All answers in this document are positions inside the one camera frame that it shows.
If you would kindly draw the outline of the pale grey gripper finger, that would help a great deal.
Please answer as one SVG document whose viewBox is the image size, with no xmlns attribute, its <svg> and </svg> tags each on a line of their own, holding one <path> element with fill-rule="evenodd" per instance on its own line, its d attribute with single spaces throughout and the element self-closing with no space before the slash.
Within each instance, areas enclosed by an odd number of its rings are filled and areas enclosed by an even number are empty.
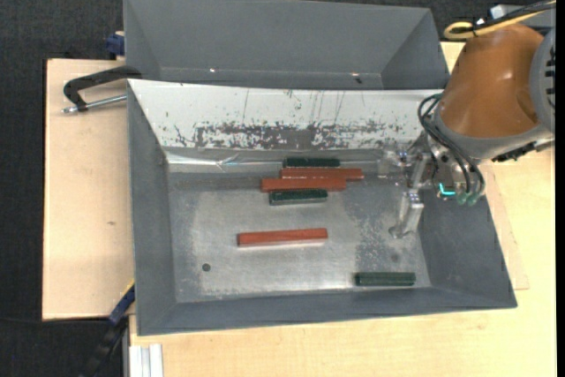
<svg viewBox="0 0 565 377">
<path fill-rule="evenodd" d="M 385 149 L 377 161 L 377 176 L 395 181 L 407 180 L 415 162 L 416 155 L 408 150 Z"/>
<path fill-rule="evenodd" d="M 418 192 L 404 192 L 401 198 L 398 220 L 389 229 L 390 235 L 393 238 L 403 238 L 416 233 L 423 210 L 424 203 Z"/>
</svg>

